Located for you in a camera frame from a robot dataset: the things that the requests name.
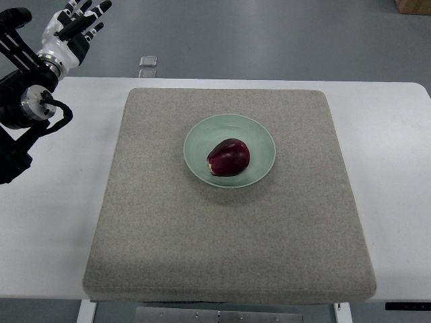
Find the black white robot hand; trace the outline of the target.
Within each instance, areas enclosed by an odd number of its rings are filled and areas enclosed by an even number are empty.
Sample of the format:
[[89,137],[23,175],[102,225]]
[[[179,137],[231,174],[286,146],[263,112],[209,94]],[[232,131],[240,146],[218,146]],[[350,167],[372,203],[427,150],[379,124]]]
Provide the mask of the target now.
[[42,49],[37,55],[58,64],[65,73],[80,66],[91,40],[104,27],[98,20],[112,6],[111,1],[92,4],[92,1],[68,1],[56,12],[42,34]]

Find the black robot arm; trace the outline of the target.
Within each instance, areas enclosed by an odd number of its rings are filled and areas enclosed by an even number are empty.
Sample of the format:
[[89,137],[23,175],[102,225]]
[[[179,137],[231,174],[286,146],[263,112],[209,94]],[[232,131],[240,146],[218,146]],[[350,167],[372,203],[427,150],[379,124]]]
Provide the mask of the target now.
[[73,113],[53,98],[59,71],[49,67],[22,40],[17,29],[32,19],[23,7],[1,12],[1,53],[17,69],[1,79],[1,183],[27,170],[35,142],[68,124]]

